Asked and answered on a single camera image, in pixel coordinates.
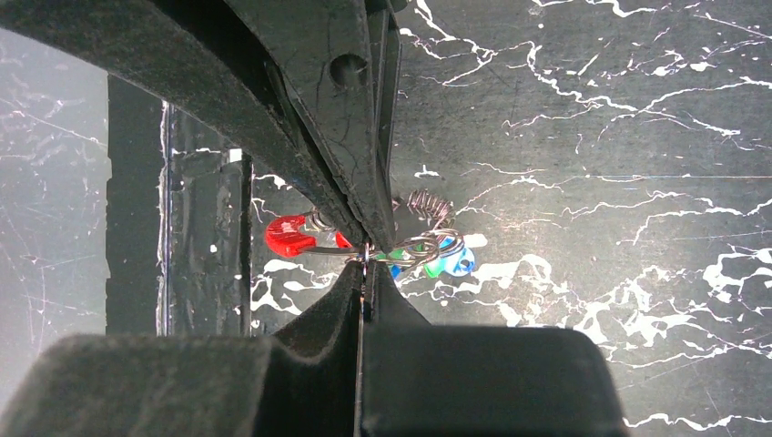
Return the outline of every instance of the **black panel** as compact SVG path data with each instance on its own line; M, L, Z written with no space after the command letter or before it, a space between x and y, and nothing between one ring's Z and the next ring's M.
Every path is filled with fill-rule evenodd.
M369 437L626 434L595 345L558 329L365 329Z
M157 331L161 102L116 77L109 96L107 182L108 334Z

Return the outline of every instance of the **scratched surface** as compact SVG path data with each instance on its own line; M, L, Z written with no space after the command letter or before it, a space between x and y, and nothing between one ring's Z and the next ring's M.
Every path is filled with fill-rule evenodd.
M478 261L403 280L413 305L585 332L634 435L772 433L772 3L413 1L398 19L393 184L451 199ZM273 176L253 191L262 220L309 206ZM259 243L255 261L267 331L340 270Z
M107 75L0 29L0 410L38 353L105 331Z

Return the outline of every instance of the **coiled wire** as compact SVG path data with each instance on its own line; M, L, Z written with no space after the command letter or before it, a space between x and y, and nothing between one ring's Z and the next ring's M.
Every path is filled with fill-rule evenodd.
M374 250L370 257L398 266L402 270L412 269L439 258L450 257L464 249L463 235L451 226L455 221L453 204L427 189L415 190L407 200L395 199L397 208L404 204L413 214L433 222L432 229L421 235L400 241L390 253ZM314 208L306 215L306 228L318 232L331 232L335 228ZM401 257L394 255L401 250Z
M434 221L434 229L450 228L453 226L453 202L441 198L429 192L428 189L413 191L405 202L407 207L424 219Z

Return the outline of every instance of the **hole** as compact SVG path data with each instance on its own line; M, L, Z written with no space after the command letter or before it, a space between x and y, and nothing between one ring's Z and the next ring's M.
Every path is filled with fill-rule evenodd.
M332 82L340 88L367 84L367 61L351 53L340 55L330 63Z

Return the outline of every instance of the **black plastic strip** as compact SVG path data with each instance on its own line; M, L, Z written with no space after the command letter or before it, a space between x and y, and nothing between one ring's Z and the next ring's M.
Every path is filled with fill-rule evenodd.
M107 94L112 178L107 182L106 332L155 334L162 106L156 97L112 76Z

